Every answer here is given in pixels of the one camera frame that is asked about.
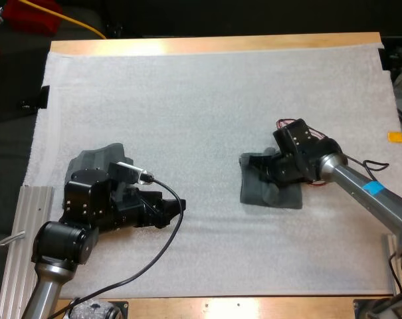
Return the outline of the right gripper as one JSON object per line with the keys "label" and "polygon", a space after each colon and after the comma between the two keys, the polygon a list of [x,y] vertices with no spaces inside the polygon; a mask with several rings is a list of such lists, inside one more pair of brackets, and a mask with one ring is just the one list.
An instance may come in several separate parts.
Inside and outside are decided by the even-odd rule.
{"label": "right gripper", "polygon": [[251,155],[248,164],[258,169],[260,179],[277,185],[288,185],[309,181],[308,156],[297,154]]}

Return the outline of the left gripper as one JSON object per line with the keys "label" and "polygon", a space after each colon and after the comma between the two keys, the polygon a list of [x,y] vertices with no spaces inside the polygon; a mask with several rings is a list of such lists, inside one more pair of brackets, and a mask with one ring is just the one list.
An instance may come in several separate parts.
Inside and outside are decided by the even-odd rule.
{"label": "left gripper", "polygon": [[125,227],[162,229],[185,209],[184,199],[163,199],[160,191],[141,191],[134,185],[119,183],[112,190],[108,211],[100,217],[100,230]]}

